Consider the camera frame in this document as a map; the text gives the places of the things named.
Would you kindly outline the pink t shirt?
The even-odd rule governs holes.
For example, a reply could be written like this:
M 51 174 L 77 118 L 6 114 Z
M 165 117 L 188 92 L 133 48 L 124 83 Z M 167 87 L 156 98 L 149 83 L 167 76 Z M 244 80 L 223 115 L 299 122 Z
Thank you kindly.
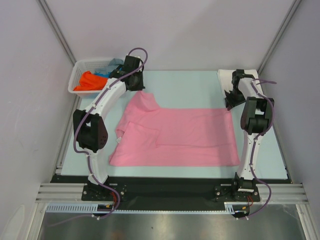
M 115 129 L 116 167 L 233 167 L 240 163 L 232 114 L 225 108 L 163 108 L 139 91 Z

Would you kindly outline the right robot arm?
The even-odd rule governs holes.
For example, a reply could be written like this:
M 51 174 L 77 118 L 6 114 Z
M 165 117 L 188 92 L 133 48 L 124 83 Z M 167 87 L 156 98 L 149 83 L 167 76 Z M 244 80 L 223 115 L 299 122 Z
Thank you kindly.
M 244 135 L 242 155 L 230 190 L 227 191 L 227 200 L 259 201 L 256 184 L 262 184 L 263 181 L 256 176 L 258 152 L 275 117 L 274 99 L 267 97 L 258 87 L 265 82 L 253 74 L 245 73 L 243 69 L 236 69 L 231 74 L 232 89 L 224 91 L 225 106 L 229 111 L 244 104 L 240 118 L 240 128 Z

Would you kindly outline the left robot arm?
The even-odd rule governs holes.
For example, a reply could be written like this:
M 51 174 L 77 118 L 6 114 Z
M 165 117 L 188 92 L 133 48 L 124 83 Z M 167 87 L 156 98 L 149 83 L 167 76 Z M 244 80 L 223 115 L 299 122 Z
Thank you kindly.
M 117 100 L 127 91 L 141 91 L 144 87 L 143 71 L 146 60 L 128 54 L 115 68 L 103 85 L 101 92 L 84 110 L 73 113 L 73 148 L 86 157 L 88 181 L 82 194 L 83 200 L 105 200 L 116 190 L 105 184 L 108 173 L 104 166 L 103 149 L 108 141 L 104 119 Z

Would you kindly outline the folded white printed t shirt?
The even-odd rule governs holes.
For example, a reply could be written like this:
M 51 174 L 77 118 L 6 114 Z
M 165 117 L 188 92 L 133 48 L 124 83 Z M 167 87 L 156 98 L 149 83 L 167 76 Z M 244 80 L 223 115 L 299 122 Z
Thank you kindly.
M 229 93 L 233 90 L 233 84 L 232 84 L 232 73 L 236 70 L 227 70 L 227 69 L 219 69 L 217 71 L 217 77 L 219 80 L 219 84 L 222 91 L 222 96 L 225 99 L 226 98 L 226 92 Z M 253 75 L 255 79 L 259 77 L 258 72 L 255 69 L 245 69 L 245 74 Z

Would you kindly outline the blue t shirt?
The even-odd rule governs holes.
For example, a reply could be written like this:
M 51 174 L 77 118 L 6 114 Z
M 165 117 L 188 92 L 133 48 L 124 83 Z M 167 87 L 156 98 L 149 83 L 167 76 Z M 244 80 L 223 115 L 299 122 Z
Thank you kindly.
M 112 71 L 120 70 L 121 68 L 121 65 L 108 65 L 105 67 L 96 68 L 94 70 L 94 74 L 100 77 L 108 78 Z

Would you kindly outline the grey t shirt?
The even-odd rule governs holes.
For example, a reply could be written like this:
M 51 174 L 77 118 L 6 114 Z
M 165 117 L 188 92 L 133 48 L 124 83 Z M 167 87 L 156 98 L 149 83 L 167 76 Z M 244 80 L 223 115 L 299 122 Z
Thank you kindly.
M 124 61 L 120 58 L 113 58 L 107 66 L 111 66 L 111 65 L 122 65 L 124 63 Z

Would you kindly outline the orange t shirt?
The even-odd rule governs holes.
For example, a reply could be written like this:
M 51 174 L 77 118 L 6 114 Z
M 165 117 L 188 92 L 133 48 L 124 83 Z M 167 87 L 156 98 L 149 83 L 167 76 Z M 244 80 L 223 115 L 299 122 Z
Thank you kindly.
M 73 89 L 74 91 L 99 91 L 102 90 L 108 82 L 107 77 L 92 74 L 90 71 L 84 72 L 79 84 Z

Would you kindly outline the white perforated plastic basket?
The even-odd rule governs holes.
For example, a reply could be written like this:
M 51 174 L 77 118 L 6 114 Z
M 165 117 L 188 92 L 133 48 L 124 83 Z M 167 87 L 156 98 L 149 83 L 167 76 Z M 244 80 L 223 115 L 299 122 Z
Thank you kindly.
M 74 91 L 74 88 L 79 84 L 79 80 L 84 72 L 90 71 L 92 74 L 94 74 L 95 69 L 107 66 L 112 59 L 114 58 L 93 58 L 77 61 L 73 67 L 71 77 L 69 79 L 68 91 L 81 98 L 100 93 L 102 90 Z

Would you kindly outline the aluminium frame rail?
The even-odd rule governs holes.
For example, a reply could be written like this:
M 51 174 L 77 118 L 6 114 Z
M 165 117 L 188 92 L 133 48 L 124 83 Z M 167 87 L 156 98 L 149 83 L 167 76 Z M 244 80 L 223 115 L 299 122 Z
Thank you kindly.
M 42 183 L 36 203 L 77 203 L 82 201 L 84 183 Z

